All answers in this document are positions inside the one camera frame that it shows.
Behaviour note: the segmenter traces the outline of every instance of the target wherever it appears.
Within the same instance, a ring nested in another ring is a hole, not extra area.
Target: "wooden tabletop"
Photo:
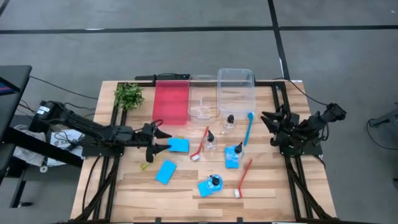
[[[117,84],[117,81],[103,82],[94,117],[97,123],[109,124]],[[310,116],[306,97],[289,82],[286,86],[292,112],[300,114],[301,120]],[[297,86],[304,91],[302,83],[298,83]],[[133,129],[140,128],[152,120],[155,88],[145,87],[143,95],[144,104],[127,114],[126,125],[132,126]],[[187,153],[164,151],[155,157],[151,166],[141,171],[140,165],[146,158],[145,149],[127,147],[119,164],[111,221],[154,222],[155,217],[161,217],[164,222],[235,222],[236,217],[243,217],[245,222],[294,221],[284,158],[279,154],[277,147],[269,144],[272,135],[259,118],[261,111],[275,111],[270,87],[256,87],[256,116],[239,169],[225,168],[224,147],[244,141],[248,120],[237,121],[236,129],[229,136],[220,134],[221,117],[214,123],[188,121],[184,126],[160,127],[162,131],[173,136],[184,136],[189,139],[189,154],[193,154],[198,149],[206,126],[209,126],[218,138],[218,148],[213,154],[202,153],[198,162],[192,162]],[[155,180],[155,175],[164,159],[173,161],[177,165],[167,185]],[[253,159],[253,162],[243,182],[243,198],[235,198],[234,189],[238,187],[244,167],[250,159]],[[81,213],[83,192],[94,160],[95,158],[88,158],[84,161],[71,218]],[[309,191],[327,213],[335,216],[323,165],[313,156],[302,156],[302,160]],[[101,164],[102,159],[93,171],[86,206],[97,191]],[[219,174],[223,178],[224,189],[202,198],[197,185],[211,174]],[[302,194],[298,189],[297,191],[304,217]],[[107,196],[108,193],[105,192],[100,218],[104,217]]]

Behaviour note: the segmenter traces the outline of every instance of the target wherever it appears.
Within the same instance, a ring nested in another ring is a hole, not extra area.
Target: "red brush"
[[[235,197],[236,197],[236,198],[243,197],[242,191],[241,191],[241,187],[242,187],[243,179],[244,179],[244,177],[246,176],[246,174],[247,174],[247,172],[248,172],[248,170],[249,170],[249,168],[250,168],[250,165],[251,165],[251,162],[252,162],[252,161],[253,161],[253,160],[250,159],[249,164],[248,164],[248,166],[246,167],[246,170],[244,171],[243,177],[242,177],[242,179],[241,179],[241,181],[240,181],[240,183],[239,183],[239,187],[238,187],[238,189],[235,189]]]
[[[189,157],[191,158],[191,160],[196,161],[196,160],[198,160],[198,159],[200,158],[200,156],[199,156],[200,149],[201,149],[202,146],[203,146],[203,140],[205,139],[206,134],[207,134],[208,131],[209,131],[209,126],[206,127],[205,134],[203,135],[203,137],[202,137],[202,139],[201,139],[201,141],[200,141],[199,149],[197,150],[197,152],[195,152],[194,154],[192,154],[191,156],[189,156]]]

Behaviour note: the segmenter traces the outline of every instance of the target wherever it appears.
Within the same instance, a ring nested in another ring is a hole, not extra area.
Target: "yellow object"
[[[141,170],[144,171],[147,167],[149,167],[150,163],[141,164]]]

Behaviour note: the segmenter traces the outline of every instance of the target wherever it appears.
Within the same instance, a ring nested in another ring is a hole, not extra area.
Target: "concrete floor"
[[[398,24],[395,0],[279,0],[275,9],[280,26]],[[0,17],[0,30],[269,26],[269,15],[265,0],[11,0]],[[398,190],[392,178],[398,177],[398,151],[374,145],[365,124],[397,107],[398,30],[281,34],[291,78],[303,80],[314,98],[339,103],[348,112],[344,121],[330,126],[331,136],[322,144],[339,218],[396,223]],[[256,78],[282,75],[273,31],[0,35],[0,49],[0,64],[32,65],[31,75],[91,96],[98,94],[103,80],[161,72],[215,74],[234,67],[249,68]],[[40,100],[96,104],[36,80],[30,81],[23,99],[33,108]],[[324,110],[311,101],[310,107],[313,113]],[[381,144],[398,147],[386,128],[371,132]],[[76,178],[28,182],[22,199],[35,205],[8,209],[15,184],[7,179],[0,187],[5,223],[68,219]],[[63,199],[54,201],[59,189]]]

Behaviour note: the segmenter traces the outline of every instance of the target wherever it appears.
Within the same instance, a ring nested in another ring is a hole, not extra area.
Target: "green plant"
[[[143,88],[135,83],[125,83],[118,86],[114,95],[116,104],[125,110],[132,110],[142,105],[144,97],[142,97]]]

